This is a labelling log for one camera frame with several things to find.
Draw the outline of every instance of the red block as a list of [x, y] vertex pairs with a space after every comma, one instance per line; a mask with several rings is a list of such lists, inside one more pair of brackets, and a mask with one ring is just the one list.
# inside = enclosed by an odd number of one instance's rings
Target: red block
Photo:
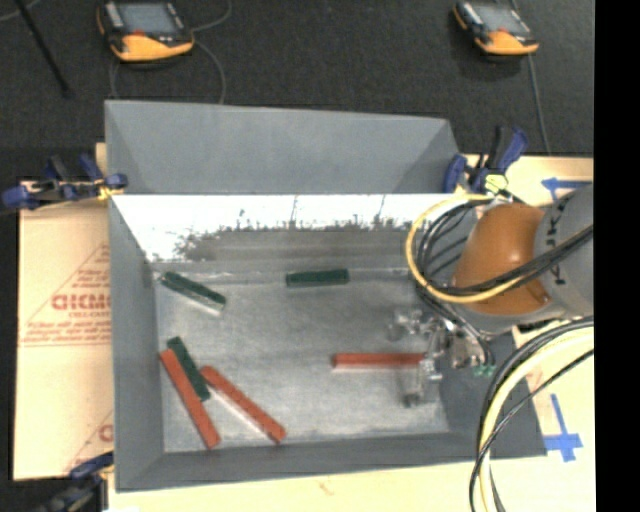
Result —
[[182, 369], [180, 361], [178, 361], [178, 358], [171, 349], [160, 352], [160, 360], [171, 378], [176, 391], [178, 391], [182, 402], [189, 411], [189, 415], [198, 429], [200, 437], [202, 437], [205, 446], [210, 450], [220, 442], [220, 435], [211, 422], [211, 418], [209, 418], [191, 382], [189, 382], [189, 378]]
[[275, 443], [280, 443], [287, 435], [282, 425], [258, 407], [220, 372], [211, 366], [204, 366], [200, 369], [200, 374], [213, 389], [235, 402]]
[[334, 368], [398, 368], [417, 366], [424, 359], [422, 353], [339, 353], [331, 360]]

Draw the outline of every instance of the orange device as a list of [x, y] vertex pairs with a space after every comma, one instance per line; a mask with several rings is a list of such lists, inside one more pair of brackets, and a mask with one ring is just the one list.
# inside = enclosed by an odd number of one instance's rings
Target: orange device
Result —
[[191, 29], [170, 2], [115, 2], [101, 4], [98, 29], [108, 47], [124, 62], [150, 63], [190, 51]]
[[456, 2], [453, 14], [474, 44], [489, 57], [522, 57], [538, 50], [518, 13], [500, 4]]

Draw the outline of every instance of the black wire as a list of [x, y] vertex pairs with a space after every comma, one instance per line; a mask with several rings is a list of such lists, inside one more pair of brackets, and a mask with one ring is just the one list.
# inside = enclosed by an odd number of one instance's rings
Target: black wire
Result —
[[[520, 8], [516, 4], [515, 0], [510, 0], [512, 9], [520, 16]], [[542, 112], [542, 102], [540, 101], [540, 92], [538, 90], [538, 79], [536, 77], [536, 67], [533, 61], [533, 55], [527, 55], [527, 62], [529, 66], [529, 82], [531, 84], [531, 90], [533, 93], [533, 102], [536, 109], [536, 116], [538, 118], [538, 128], [540, 129], [540, 135], [542, 136], [542, 142], [547, 154], [551, 154], [551, 148], [549, 146], [549, 139], [547, 137], [547, 129], [545, 127], [544, 115]]]
[[[31, 3], [27, 4], [25, 7], [27, 9], [31, 9], [32, 7], [35, 7], [39, 3], [40, 3], [40, 0], [33, 0]], [[2, 16], [0, 16], [0, 23], [9, 21], [13, 18], [17, 18], [18, 16], [20, 16], [19, 9], [16, 9], [15, 11], [10, 12], [9, 14], [3, 14]]]
[[24, 5], [22, 0], [13, 0], [13, 1], [18, 7], [18, 10], [22, 15], [22, 18], [25, 24], [27, 25], [27, 28], [31, 32], [31, 35], [36, 40], [36, 43], [38, 45], [38, 48], [40, 48], [40, 52], [42, 53], [42, 56], [45, 58], [45, 60], [47, 61], [47, 64], [49, 65], [49, 69], [51, 70], [51, 72], [53, 73], [53, 76], [58, 82], [58, 85], [60, 86], [60, 92], [62, 93], [63, 98], [66, 98], [66, 99], [74, 98], [75, 93], [73, 92], [73, 89], [64, 78], [62, 71], [60, 71], [60, 68], [58, 67], [57, 62], [54, 59], [53, 54], [51, 53], [51, 50], [49, 50], [49, 47], [47, 46], [47, 43], [42, 37], [40, 30], [38, 29], [37, 25], [33, 21], [33, 18], [29, 13], [29, 9], [27, 8], [27, 6]]
[[217, 27], [218, 25], [224, 23], [225, 21], [227, 21], [229, 19], [229, 17], [231, 16], [232, 13], [232, 9], [233, 9], [233, 5], [231, 4], [231, 0], [227, 0], [227, 10], [226, 12], [218, 19], [210, 22], [210, 23], [205, 23], [204, 25], [200, 25], [196, 28], [192, 28], [191, 32], [201, 32], [203, 30], [208, 30], [212, 27]]
[[425, 278], [427, 283], [439, 290], [441, 292], [445, 292], [448, 295], [453, 296], [467, 296], [473, 295], [476, 293], [484, 292], [495, 288], [498, 285], [504, 284], [508, 281], [515, 280], [510, 286], [505, 288], [503, 291], [507, 291], [519, 286], [522, 286], [526, 282], [529, 282], [536, 277], [540, 276], [542, 273], [547, 271], [549, 268], [553, 267], [558, 262], [567, 258], [570, 254], [572, 254], [576, 249], [587, 243], [591, 238], [593, 238], [593, 224], [586, 227], [582, 231], [568, 238], [561, 244], [557, 245], [553, 249], [532, 258], [527, 263], [516, 267], [508, 272], [500, 274], [499, 276], [495, 276], [487, 281], [482, 283], [477, 283], [471, 286], [466, 287], [450, 287], [447, 285], [438, 285], [433, 281], [433, 277], [430, 277], [428, 274], [425, 275], [423, 270], [419, 267], [419, 270], [422, 276]]
[[[585, 352], [580, 357], [577, 357], [576, 359], [571, 361], [569, 364], [565, 365], [562, 369], [558, 370], [549, 379], [547, 379], [542, 384], [540, 384], [540, 386], [538, 386], [537, 389], [535, 389], [534, 391], [530, 392], [529, 394], [527, 394], [527, 396], [525, 396], [522, 400], [520, 400], [512, 409], [509, 410], [509, 412], [507, 412], [505, 414], [504, 418], [494, 427], [494, 429], [491, 431], [491, 434], [489, 435], [489, 437], [487, 438], [486, 442], [484, 443], [482, 449], [478, 453], [478, 456], [476, 457], [475, 465], [473, 467], [473, 471], [471, 472], [471, 481], [469, 483], [469, 503], [471, 505], [471, 510], [472, 511], [475, 512], [475, 510], [476, 510], [475, 509], [475, 505], [474, 505], [474, 490], [475, 490], [475, 483], [476, 483], [476, 481], [478, 479], [478, 476], [480, 475], [480, 467], [481, 467], [482, 462], [484, 461], [485, 457], [489, 453], [489, 450], [491, 449], [491, 445], [495, 442], [495, 440], [498, 437], [498, 435], [500, 434], [500, 432], [502, 432], [504, 430], [504, 428], [511, 421], [511, 419], [531, 399], [533, 399], [533, 397], [535, 397], [543, 389], [546, 389], [547, 387], [549, 387], [553, 382], [558, 380], [564, 374], [568, 373], [573, 368], [575, 368], [576, 366], [578, 366], [579, 364], [583, 363], [585, 360], [587, 360], [588, 358], [593, 356], [594, 353], [595, 353], [595, 350], [591, 349], [591, 350]], [[492, 487], [493, 487], [494, 493], [497, 494], [497, 489], [493, 485], [493, 480], [492, 480]]]
[[584, 329], [594, 326], [594, 316], [586, 316], [584, 318], [572, 320], [568, 323], [559, 325], [548, 331], [545, 331], [538, 336], [530, 339], [527, 343], [520, 348], [512, 352], [507, 359], [500, 365], [500, 367], [494, 372], [493, 378], [489, 383], [485, 399], [483, 402], [483, 409], [480, 413], [480, 426], [478, 427], [477, 439], [480, 439], [482, 435], [482, 423], [486, 417], [489, 405], [493, 401], [494, 394], [504, 382], [504, 380], [511, 375], [511, 373], [518, 367], [523, 361], [528, 359], [534, 352], [537, 352], [542, 347], [553, 341], [554, 339], [562, 336], [568, 332], [575, 331], [577, 329]]
[[480, 332], [478, 332], [478, 330], [475, 327], [473, 327], [473, 325], [467, 322], [457, 312], [447, 308], [438, 300], [435, 300], [418, 283], [416, 283], [416, 292], [417, 292], [418, 298], [421, 299], [427, 305], [427, 307], [431, 308], [441, 317], [446, 318], [453, 324], [457, 325], [459, 328], [461, 328], [469, 336], [471, 336], [474, 340], [478, 342], [478, 345], [480, 345], [480, 348], [482, 349], [482, 352], [483, 352], [484, 364], [495, 365], [496, 356], [493, 353], [493, 350], [491, 350], [491, 348], [489, 347], [487, 339]]
[[[452, 249], [456, 248], [457, 246], [462, 245], [466, 241], [467, 241], [466, 238], [461, 238], [457, 242], [452, 243], [447, 249], [448, 250], [452, 250]], [[430, 274], [437, 275], [439, 272], [442, 271], [442, 269], [447, 268], [449, 265], [451, 265], [451, 264], [455, 263], [456, 261], [458, 261], [461, 256], [462, 256], [462, 254], [456, 254], [456, 255], [452, 256], [451, 258], [449, 258], [448, 260], [445, 260], [444, 263], [441, 263], [434, 270], [432, 270], [430, 272]]]
[[496, 487], [496, 482], [493, 479], [491, 468], [489, 468], [489, 478], [491, 479], [491, 493], [493, 494], [493, 501], [495, 501], [496, 509], [498, 510], [498, 512], [507, 512], [504, 508], [504, 505], [502, 504], [500, 495], [498, 494], [498, 488]]
[[[458, 227], [458, 225], [464, 220], [464, 217], [469, 213], [469, 211], [471, 211], [476, 206], [479, 206], [481, 204], [486, 204], [489, 201], [490, 200], [469, 201], [467, 203], [458, 205], [455, 208], [448, 210], [447, 212], [445, 212], [443, 215], [441, 215], [431, 223], [429, 228], [425, 231], [425, 234], [423, 235], [422, 240], [420, 241], [420, 244], [418, 246], [418, 253], [416, 255], [416, 264], [418, 264], [418, 268], [421, 274], [424, 275], [426, 273], [427, 260], [437, 259], [444, 252], [448, 252], [447, 248], [445, 248], [441, 250], [439, 253], [437, 253], [436, 256], [431, 256], [431, 251], [435, 243], [439, 239], [441, 239], [442, 237], [444, 237], [445, 235], [453, 231], [456, 227]], [[453, 226], [447, 227], [447, 224], [452, 220], [456, 221], [455, 224]]]
[[[225, 101], [225, 97], [226, 97], [226, 93], [227, 93], [227, 79], [225, 76], [225, 72], [224, 72], [224, 68], [222, 66], [222, 64], [220, 63], [220, 61], [218, 60], [218, 58], [215, 56], [215, 54], [209, 50], [209, 48], [207, 48], [205, 45], [203, 45], [201, 42], [199, 41], [195, 41], [195, 46], [199, 47], [204, 53], [205, 55], [213, 62], [213, 64], [215, 65], [219, 77], [220, 77], [220, 95], [218, 96], [218, 100], [217, 103], [222, 105]], [[177, 63], [177, 60], [174, 59], [178, 59], [180, 58], [178, 57], [173, 57], [172, 59], [168, 59], [171, 60], [171, 63]], [[111, 61], [111, 64], [109, 66], [109, 89], [110, 89], [110, 97], [114, 98], [114, 99], [119, 99], [120, 98], [120, 94], [118, 93], [118, 90], [116, 88], [116, 80], [118, 77], [118, 70], [120, 68], [120, 60], [117, 57], [114, 57], [113, 60]]]

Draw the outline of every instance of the black carpet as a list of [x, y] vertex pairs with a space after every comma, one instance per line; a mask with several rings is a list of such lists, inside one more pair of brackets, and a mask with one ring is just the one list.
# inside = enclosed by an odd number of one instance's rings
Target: black carpet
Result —
[[[226, 0], [175, 0], [194, 27]], [[77, 158], [104, 138], [102, 102], [153, 98], [446, 118], [460, 151], [487, 151], [498, 124], [520, 126], [528, 154], [594, 154], [595, 1], [520, 0], [541, 42], [531, 59], [487, 62], [461, 33], [452, 0], [232, 0], [172, 67], [120, 67], [87, 0], [40, 0], [31, 16], [75, 93], [59, 84], [13, 0], [0, 0], [0, 188], [38, 175], [54, 152]], [[213, 53], [224, 70], [224, 80]], [[16, 222], [0, 217], [0, 510], [26, 510], [65, 482], [10, 483], [15, 379]], [[72, 243], [72, 240], [61, 241]]]

